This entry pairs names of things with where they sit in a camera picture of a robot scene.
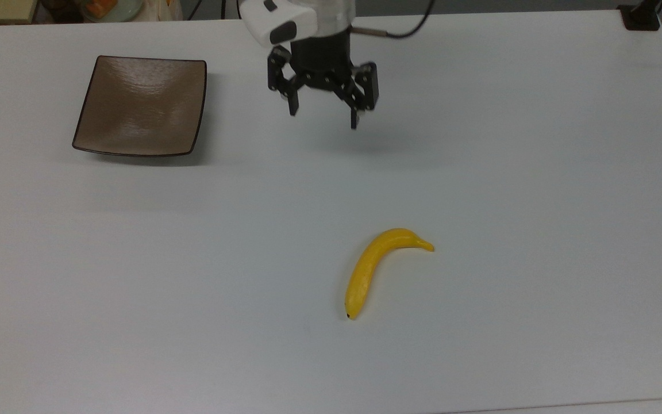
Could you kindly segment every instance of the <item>black mount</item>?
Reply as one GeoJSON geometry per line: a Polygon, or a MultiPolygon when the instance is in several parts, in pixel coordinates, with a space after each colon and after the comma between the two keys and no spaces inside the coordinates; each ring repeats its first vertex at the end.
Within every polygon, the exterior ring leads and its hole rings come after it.
{"type": "Polygon", "coordinates": [[[291,42],[292,53],[274,47],[267,57],[267,82],[272,91],[287,98],[290,115],[298,112],[298,90],[303,86],[331,91],[352,110],[352,129],[359,113],[375,109],[379,96],[374,62],[354,66],[350,52],[350,30],[328,37],[309,37],[291,42]],[[286,79],[283,67],[290,64],[295,75],[286,79]]]}
{"type": "Polygon", "coordinates": [[[657,20],[655,8],[659,3],[660,0],[643,0],[637,6],[617,6],[617,10],[622,13],[625,29],[644,32],[657,31],[660,28],[660,22],[657,20]]]}

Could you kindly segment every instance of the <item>banana tip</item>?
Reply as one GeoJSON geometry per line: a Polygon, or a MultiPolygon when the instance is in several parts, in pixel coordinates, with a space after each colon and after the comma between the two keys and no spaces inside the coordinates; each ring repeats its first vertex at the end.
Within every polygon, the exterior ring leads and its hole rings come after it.
{"type": "Polygon", "coordinates": [[[436,248],[433,247],[433,244],[430,244],[428,241],[421,240],[421,248],[425,251],[436,251],[436,248]]]}

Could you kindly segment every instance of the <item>banana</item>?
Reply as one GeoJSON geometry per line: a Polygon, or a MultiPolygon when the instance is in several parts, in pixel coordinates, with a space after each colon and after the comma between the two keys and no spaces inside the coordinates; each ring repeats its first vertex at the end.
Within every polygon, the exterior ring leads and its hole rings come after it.
{"type": "Polygon", "coordinates": [[[357,318],[364,306],[367,293],[370,290],[372,276],[375,275],[379,260],[394,249],[402,247],[419,247],[426,251],[433,251],[433,244],[418,237],[407,228],[393,228],[377,236],[362,253],[352,277],[347,286],[347,296],[344,306],[349,319],[357,318]]]}

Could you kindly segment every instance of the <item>robotic arm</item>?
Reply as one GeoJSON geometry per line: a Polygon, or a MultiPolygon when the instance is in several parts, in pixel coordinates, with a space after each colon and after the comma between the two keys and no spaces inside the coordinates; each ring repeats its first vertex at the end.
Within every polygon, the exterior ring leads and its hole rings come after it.
{"type": "Polygon", "coordinates": [[[290,115],[298,112],[303,86],[331,91],[351,110],[352,129],[359,114],[375,109],[378,78],[373,62],[354,66],[349,57],[355,0],[243,0],[239,5],[249,32],[264,47],[268,87],[287,98],[290,115]],[[279,44],[291,42],[291,50],[279,44]],[[291,79],[283,75],[290,64],[291,79]]]}

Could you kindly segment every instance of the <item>white robot arm housing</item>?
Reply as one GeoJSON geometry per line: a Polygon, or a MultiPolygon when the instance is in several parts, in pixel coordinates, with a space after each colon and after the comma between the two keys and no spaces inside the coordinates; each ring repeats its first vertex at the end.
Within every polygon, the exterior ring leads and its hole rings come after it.
{"type": "Polygon", "coordinates": [[[243,0],[244,23],[264,47],[335,35],[352,25],[355,0],[243,0]]]}

